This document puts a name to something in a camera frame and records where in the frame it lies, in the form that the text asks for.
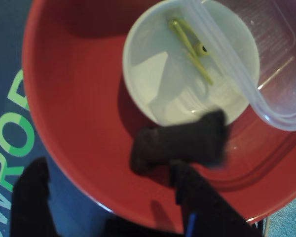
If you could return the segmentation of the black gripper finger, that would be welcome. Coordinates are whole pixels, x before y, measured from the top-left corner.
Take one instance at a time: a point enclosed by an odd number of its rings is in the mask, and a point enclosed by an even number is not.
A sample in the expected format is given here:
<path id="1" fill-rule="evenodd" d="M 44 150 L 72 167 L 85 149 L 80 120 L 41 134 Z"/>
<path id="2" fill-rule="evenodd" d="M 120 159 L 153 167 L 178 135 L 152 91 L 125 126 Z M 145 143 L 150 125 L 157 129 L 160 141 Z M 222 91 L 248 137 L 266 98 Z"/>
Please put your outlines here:
<path id="1" fill-rule="evenodd" d="M 170 163 L 170 185 L 175 188 L 186 237 L 258 237 L 248 222 L 185 162 Z"/>
<path id="2" fill-rule="evenodd" d="M 12 237 L 58 237 L 49 205 L 49 171 L 45 157 L 32 161 L 13 187 Z"/>

